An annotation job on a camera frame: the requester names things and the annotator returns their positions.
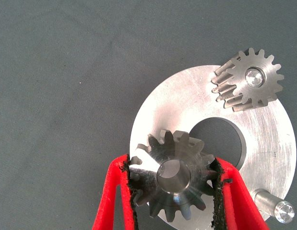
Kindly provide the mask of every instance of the red clamp jaw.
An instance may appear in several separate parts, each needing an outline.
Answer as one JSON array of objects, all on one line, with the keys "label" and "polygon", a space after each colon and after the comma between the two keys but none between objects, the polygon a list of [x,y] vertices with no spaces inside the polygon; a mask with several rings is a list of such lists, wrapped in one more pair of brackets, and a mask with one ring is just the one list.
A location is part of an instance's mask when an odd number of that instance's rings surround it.
[{"label": "red clamp jaw", "polygon": [[[239,171],[230,163],[217,158],[219,178],[215,184],[214,229],[268,230],[254,204]],[[92,230],[112,230],[116,187],[121,186],[125,230],[137,230],[136,214],[128,187],[128,155],[113,160],[109,166],[103,194]]]},{"label": "red clamp jaw", "polygon": [[[215,229],[268,230],[239,171],[231,163],[216,159],[214,163],[219,164],[219,178],[214,198]],[[225,221],[217,223],[222,213]]]},{"label": "red clamp jaw", "polygon": [[135,212],[131,204],[131,190],[128,187],[128,155],[113,160],[108,168],[105,185],[92,230],[112,230],[116,187],[120,185],[126,230],[136,230]]}]

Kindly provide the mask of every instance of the machined aluminum surface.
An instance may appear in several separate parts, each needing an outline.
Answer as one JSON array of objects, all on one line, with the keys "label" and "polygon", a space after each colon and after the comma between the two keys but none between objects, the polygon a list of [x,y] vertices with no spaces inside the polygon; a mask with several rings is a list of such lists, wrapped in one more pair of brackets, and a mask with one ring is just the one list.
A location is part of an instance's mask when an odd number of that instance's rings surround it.
[{"label": "machined aluminum surface", "polygon": [[[233,112],[217,103],[211,82],[220,66],[198,66],[183,70],[157,86],[141,106],[131,133],[130,157],[138,144],[149,145],[147,135],[160,138],[160,131],[190,132],[202,120],[218,117],[230,123],[240,136],[242,153],[237,168],[252,194],[264,189],[284,198],[296,166],[296,142],[289,117],[279,100],[266,107]],[[191,220],[176,212],[169,223],[179,230],[210,230],[213,198],[202,195],[204,211],[191,206]],[[269,215],[261,213],[264,219]],[[163,210],[159,217],[166,221]]]}]

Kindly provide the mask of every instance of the metal gear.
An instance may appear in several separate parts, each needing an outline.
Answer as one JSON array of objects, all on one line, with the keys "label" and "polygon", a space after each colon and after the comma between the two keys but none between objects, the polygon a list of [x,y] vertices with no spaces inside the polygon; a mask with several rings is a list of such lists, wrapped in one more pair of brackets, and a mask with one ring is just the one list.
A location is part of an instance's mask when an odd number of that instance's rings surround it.
[{"label": "metal gear", "polygon": [[217,87],[213,92],[220,94],[216,100],[225,100],[224,108],[232,107],[234,111],[264,107],[275,101],[275,93],[283,89],[277,81],[284,76],[277,73],[281,65],[273,65],[273,59],[273,55],[265,58],[263,49],[239,51],[215,71],[212,82]]},{"label": "metal gear", "polygon": [[139,144],[131,159],[131,186],[138,191],[135,202],[138,206],[148,202],[151,217],[164,209],[168,222],[174,220],[177,210],[190,219],[190,206],[204,210],[201,195],[214,194],[207,184],[217,177],[217,172],[209,168],[214,156],[201,155],[204,142],[190,138],[186,132],[175,131],[172,135],[169,130],[161,130],[160,136],[159,143],[149,135],[149,146]]}]

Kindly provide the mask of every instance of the center hole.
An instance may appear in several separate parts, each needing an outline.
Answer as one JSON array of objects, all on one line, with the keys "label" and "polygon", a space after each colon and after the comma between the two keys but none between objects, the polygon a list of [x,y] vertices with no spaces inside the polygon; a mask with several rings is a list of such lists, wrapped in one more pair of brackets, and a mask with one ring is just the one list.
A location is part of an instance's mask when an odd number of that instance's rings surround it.
[{"label": "center hole", "polygon": [[217,117],[205,119],[194,126],[190,137],[205,142],[202,150],[204,153],[241,168],[246,155],[246,144],[241,131],[231,122]]},{"label": "center hole", "polygon": [[157,181],[167,193],[179,193],[190,182],[190,171],[185,162],[168,160],[160,165],[157,172]]}]

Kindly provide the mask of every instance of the larger gear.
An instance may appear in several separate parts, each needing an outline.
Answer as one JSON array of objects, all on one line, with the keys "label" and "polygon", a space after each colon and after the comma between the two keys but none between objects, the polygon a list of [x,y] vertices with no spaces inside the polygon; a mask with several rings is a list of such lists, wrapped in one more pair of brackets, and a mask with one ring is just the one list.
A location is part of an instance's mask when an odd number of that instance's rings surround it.
[{"label": "larger gear", "polygon": [[155,217],[161,209],[172,222],[180,210],[185,219],[191,218],[190,206],[204,210],[202,194],[213,195],[207,180],[215,179],[217,172],[209,165],[213,155],[201,155],[204,142],[190,138],[182,131],[161,131],[161,143],[149,135],[149,146],[138,145],[136,156],[129,166],[131,186],[138,191],[138,206],[149,203],[150,216]]},{"label": "larger gear", "polygon": [[280,64],[273,65],[273,55],[264,57],[264,50],[255,53],[253,48],[239,53],[218,68],[212,80],[217,84],[213,92],[217,101],[225,100],[224,108],[234,111],[264,107],[277,99],[276,92],[283,89],[277,83],[284,76],[278,74]]}]

